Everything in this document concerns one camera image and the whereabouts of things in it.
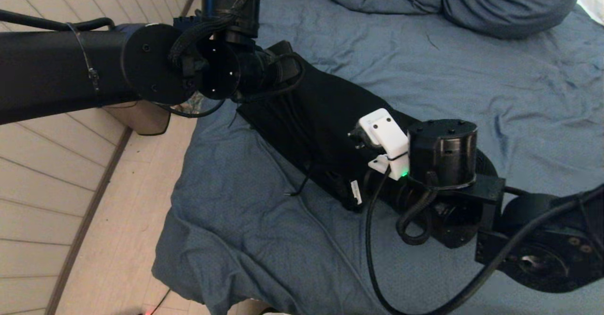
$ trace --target robotic arm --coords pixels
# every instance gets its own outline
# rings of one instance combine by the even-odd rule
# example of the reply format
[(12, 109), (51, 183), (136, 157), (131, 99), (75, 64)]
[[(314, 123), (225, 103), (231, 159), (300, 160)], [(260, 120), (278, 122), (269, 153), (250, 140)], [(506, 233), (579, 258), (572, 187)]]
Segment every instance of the robotic arm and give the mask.
[[(359, 211), (362, 199), (369, 201), (367, 234), (378, 197), (401, 214), (397, 232), (408, 244), (419, 245), (432, 236), (457, 248), (478, 234), (475, 260), (485, 268), (435, 314), (460, 306), (496, 269), (550, 293), (604, 277), (604, 186), (563, 198), (507, 188), (503, 178), (477, 169), (478, 162), (488, 159), (476, 148), (475, 124), (419, 122), (366, 90), (319, 72), (286, 41), (267, 49), (256, 46), (259, 7), (260, 0), (202, 0), (200, 17), (176, 18), (174, 26), (114, 26), (107, 18), (58, 23), (0, 10), (0, 21), (52, 30), (0, 33), (0, 124), (139, 99), (168, 108), (195, 91), (210, 99), (231, 99), (243, 103), (239, 112), (248, 122), (307, 172), (305, 182), (311, 178), (341, 202), (353, 201), (345, 204), (351, 210)], [(109, 31), (93, 31), (104, 25)], [(337, 94), (332, 88), (338, 86), (344, 88), (341, 96), (364, 112), (347, 105), (344, 113), (315, 98), (326, 91)], [(265, 102), (290, 122), (281, 127), (272, 115), (263, 117)], [(330, 141), (309, 145), (305, 131), (315, 126), (300, 121), (298, 113), (328, 124), (337, 120), (353, 130), (347, 135), (336, 125), (336, 132), (324, 136)], [(321, 126), (311, 136), (332, 129)], [(311, 158), (324, 154), (337, 159), (337, 165), (321, 170), (321, 163), (311, 163), (305, 169), (305, 160), (298, 158), (306, 148), (291, 150), (299, 139), (310, 148)], [(358, 184), (356, 174), (367, 169)], [(502, 211), (505, 192), (519, 196)], [(411, 221), (424, 234), (407, 235)], [(391, 313), (401, 314), (380, 293), (371, 236), (366, 237), (376, 294)]]

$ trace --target bed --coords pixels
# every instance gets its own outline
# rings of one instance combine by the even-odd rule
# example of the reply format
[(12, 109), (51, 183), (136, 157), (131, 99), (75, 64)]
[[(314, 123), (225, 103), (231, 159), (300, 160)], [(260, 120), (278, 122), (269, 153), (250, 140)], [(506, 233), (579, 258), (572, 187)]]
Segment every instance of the bed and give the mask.
[[(289, 40), (320, 70), (417, 119), (475, 122), (478, 147), (511, 186), (568, 195), (604, 181), (604, 27), (578, 6), (561, 25), (523, 40), (480, 35), (438, 15), (352, 12), (330, 0), (263, 0), (260, 20), (260, 46)], [(227, 102), (198, 121), (153, 274), (213, 315), (246, 298), (295, 315), (387, 314), (369, 282), (364, 215), (313, 182), (284, 196), (304, 175), (235, 109)], [(377, 279), (393, 306), (423, 313), (481, 265), (474, 242), (406, 246), (396, 217), (377, 206)], [(603, 294), (604, 281), (546, 294), (496, 272), (454, 313), (599, 315)]]

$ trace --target floor plank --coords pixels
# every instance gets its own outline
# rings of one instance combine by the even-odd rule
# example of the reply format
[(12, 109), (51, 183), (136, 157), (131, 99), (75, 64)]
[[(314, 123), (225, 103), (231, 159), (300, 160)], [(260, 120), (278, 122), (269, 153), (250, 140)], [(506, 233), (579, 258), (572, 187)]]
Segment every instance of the floor plank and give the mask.
[(205, 305), (191, 301), (187, 315), (210, 315), (210, 311)]
[[(155, 244), (195, 123), (173, 116), (164, 135), (130, 139), (78, 253), (58, 315), (131, 315), (146, 309), (145, 302), (159, 302), (162, 295), (151, 300), (157, 289), (151, 284), (156, 283)], [(162, 312), (187, 314), (190, 302), (179, 298), (171, 296), (168, 304), (179, 309)]]

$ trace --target black cable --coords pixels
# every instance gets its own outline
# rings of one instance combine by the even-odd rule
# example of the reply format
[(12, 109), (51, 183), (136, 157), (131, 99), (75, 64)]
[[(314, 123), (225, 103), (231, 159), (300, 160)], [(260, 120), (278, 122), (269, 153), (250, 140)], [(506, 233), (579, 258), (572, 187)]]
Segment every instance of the black cable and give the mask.
[(235, 108), (235, 115), (233, 116), (233, 119), (231, 119), (231, 122), (228, 124), (228, 126), (226, 127), (227, 129), (230, 129), (231, 126), (233, 126), (233, 123), (235, 123), (235, 120), (237, 119), (237, 109), (240, 107), (241, 104), (237, 103), (237, 108)]
[[(420, 199), (412, 205), (409, 209), (405, 211), (405, 213), (396, 221), (396, 232), (401, 237), (401, 240), (410, 246), (419, 246), (420, 244), (424, 244), (431, 235), (432, 229), (432, 217), (430, 216), (430, 211), (427, 208), (430, 203), (436, 199), (436, 195), (438, 195), (438, 191), (436, 190), (426, 190), (420, 197)], [(411, 236), (406, 233), (407, 227), (411, 224), (411, 221), (416, 218), (423, 212), (426, 219), (426, 228), (420, 235)]]
[(200, 112), (200, 113), (186, 113), (186, 112), (178, 111), (177, 109), (173, 109), (172, 107), (168, 107), (166, 105), (158, 105), (158, 106), (166, 111), (173, 113), (174, 115), (179, 115), (179, 116), (187, 117), (187, 118), (201, 118), (201, 117), (209, 116), (209, 115), (213, 114), (214, 112), (218, 111), (218, 109), (220, 109), (220, 107), (224, 103), (225, 103), (225, 100), (223, 99), (220, 102), (218, 102), (218, 104), (214, 105), (208, 111), (204, 111), (204, 112)]
[(157, 304), (157, 306), (155, 306), (155, 309), (153, 309), (153, 311), (151, 313), (149, 313), (149, 315), (153, 315), (157, 311), (157, 309), (159, 309), (159, 307), (161, 306), (162, 303), (164, 303), (164, 301), (168, 297), (168, 294), (170, 294), (171, 291), (172, 291), (172, 289), (168, 289), (168, 291), (166, 291), (164, 298), (161, 299), (161, 301)]
[[(71, 28), (69, 28), (69, 25), (67, 25), (66, 23), (60, 23), (54, 20), (27, 16), (25, 14), (9, 12), (6, 10), (0, 10), (0, 21), (17, 25), (37, 27), (38, 29), (44, 30), (71, 31)], [(73, 23), (73, 26), (75, 26), (78, 31), (91, 31), (104, 26), (108, 26), (110, 30), (115, 29), (115, 23), (110, 18), (98, 18), (89, 21), (82, 21), (81, 23)]]
[[(396, 206), (397, 210), (403, 210), (403, 209), (407, 208), (407, 203), (406, 203), (407, 200), (405, 201), (405, 205), (401, 206), (401, 197), (403, 196), (403, 192), (405, 192), (406, 188), (407, 188), (407, 184), (405, 183), (401, 186), (401, 188), (399, 188), (399, 192), (396, 193), (396, 199), (395, 199), (394, 205)], [(412, 193), (413, 193), (413, 189), (411, 189), (409, 191), (409, 193), (407, 193), (407, 196), (411, 196)]]
[[(384, 176), (384, 179), (380, 183), (379, 189), (381, 188), (384, 181), (386, 181), (387, 176), (388, 175)], [(520, 242), (522, 242), (522, 240), (529, 233), (531, 233), (532, 231), (534, 231), (536, 228), (540, 227), (544, 223), (550, 221), (552, 218), (560, 216), (561, 214), (564, 214), (565, 212), (569, 212), (570, 210), (582, 205), (583, 203), (591, 202), (592, 199), (596, 195), (598, 195), (598, 194), (601, 195), (603, 193), (603, 190), (604, 190), (604, 185), (599, 186), (595, 190), (593, 190), (585, 195), (574, 197), (573, 199), (570, 199), (566, 203), (563, 203), (560, 206), (554, 207), (554, 208), (544, 212), (540, 216), (537, 216), (535, 219), (531, 220), (530, 222), (528, 222), (526, 225), (524, 225), (522, 228), (520, 228), (519, 231), (517, 231), (507, 241), (505, 246), (499, 251), (499, 253), (497, 253), (497, 255), (492, 259), (492, 261), (490, 261), (489, 264), (487, 264), (485, 267), (483, 267), (482, 270), (480, 270), (480, 272), (476, 276), (474, 276), (472, 281), (470, 281), (470, 283), (468, 283), (468, 285), (466, 285), (466, 287), (464, 287), (464, 289), (462, 289), (460, 291), (460, 293), (458, 293), (455, 297), (453, 297), (451, 300), (449, 300), (449, 302), (447, 302), (446, 304), (438, 307), (437, 309), (435, 309), (429, 313), (425, 313), (424, 315), (445, 315), (445, 314), (448, 314), (451, 311), (459, 308), (459, 306), (464, 304), (464, 302), (466, 302), (470, 297), (472, 297), (472, 295), (474, 295), (478, 291), (478, 289), (487, 281), (487, 279), (490, 277), (490, 275), (503, 262), (503, 260), (507, 257), (507, 255), (510, 253), (510, 251), (512, 249), (514, 249), (514, 247), (517, 246)], [(367, 221), (366, 221), (367, 228), (365, 229), (365, 246), (367, 246), (365, 251), (367, 253), (367, 265), (369, 267), (369, 277), (371, 278), (371, 285), (373, 285), (373, 290), (376, 293), (376, 296), (379, 299), (382, 306), (384, 308), (386, 308), (391, 314), (407, 315), (406, 313), (402, 313), (402, 312), (398, 311), (397, 309), (392, 307), (388, 303), (388, 301), (386, 301), (386, 299), (384, 298), (384, 295), (382, 295), (382, 292), (380, 291), (378, 282), (376, 280), (375, 272), (373, 270), (373, 259), (371, 257), (371, 236), (370, 236), (370, 234), (371, 234), (371, 214), (373, 213), (373, 207), (375, 206), (375, 200), (377, 199), (378, 193), (379, 193), (379, 191), (377, 191), (375, 193), (374, 198), (371, 200), (371, 205), (369, 206), (369, 211), (367, 212)]]
[(524, 191), (522, 189), (518, 189), (518, 188), (513, 188), (512, 186), (506, 186), (503, 188), (504, 192), (507, 193), (511, 193), (512, 195), (516, 195), (516, 196), (522, 196), (522, 195), (528, 195), (529, 192), (528, 191)]
[(203, 21), (194, 27), (190, 27), (181, 34), (172, 45), (168, 60), (175, 66), (180, 67), (179, 62), (184, 51), (194, 45), (196, 42), (209, 38), (214, 32), (224, 30), (237, 19), (239, 12), (248, 0), (235, 0), (231, 6), (230, 12), (222, 14), (213, 20)]
[(289, 197), (296, 197), (296, 196), (300, 195), (300, 193), (302, 193), (302, 190), (304, 190), (306, 183), (310, 179), (310, 175), (312, 174), (312, 171), (314, 168), (315, 168), (315, 162), (311, 162), (309, 165), (309, 168), (308, 168), (308, 172), (306, 173), (306, 176), (304, 176), (304, 180), (302, 181), (302, 184), (300, 184), (300, 187), (298, 188), (298, 190), (296, 190), (295, 192), (286, 192), (286, 193), (284, 193), (284, 195), (289, 196)]

